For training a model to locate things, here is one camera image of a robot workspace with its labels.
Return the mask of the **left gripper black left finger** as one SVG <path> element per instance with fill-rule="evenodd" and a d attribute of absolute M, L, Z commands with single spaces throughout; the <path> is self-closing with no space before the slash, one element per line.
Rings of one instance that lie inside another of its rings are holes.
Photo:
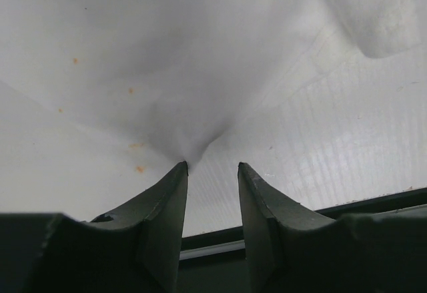
<path fill-rule="evenodd" d="M 187 162 L 180 162 L 155 185 L 89 223 L 110 233 L 136 231 L 135 261 L 166 292 L 176 291 L 187 186 Z"/>

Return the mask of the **white t shirt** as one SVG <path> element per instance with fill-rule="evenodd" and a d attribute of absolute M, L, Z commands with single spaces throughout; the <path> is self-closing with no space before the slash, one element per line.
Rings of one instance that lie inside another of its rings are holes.
<path fill-rule="evenodd" d="M 311 209 L 426 186 L 426 0 L 1 0 L 1 211 L 90 220 L 189 164 Z"/>

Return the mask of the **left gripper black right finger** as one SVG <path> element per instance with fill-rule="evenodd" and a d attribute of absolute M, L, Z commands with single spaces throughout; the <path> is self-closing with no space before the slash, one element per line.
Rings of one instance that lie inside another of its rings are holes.
<path fill-rule="evenodd" d="M 334 220 L 281 193 L 244 162 L 238 165 L 238 188 L 250 286 L 252 292 L 264 292 L 276 276 L 290 269 L 288 236 L 299 236 Z"/>

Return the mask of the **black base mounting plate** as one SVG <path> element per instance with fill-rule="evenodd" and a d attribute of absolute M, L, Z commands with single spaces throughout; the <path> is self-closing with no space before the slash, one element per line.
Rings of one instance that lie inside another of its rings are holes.
<path fill-rule="evenodd" d="M 425 292 L 426 190 L 311 211 L 240 186 L 243 225 L 184 252 L 179 292 Z"/>

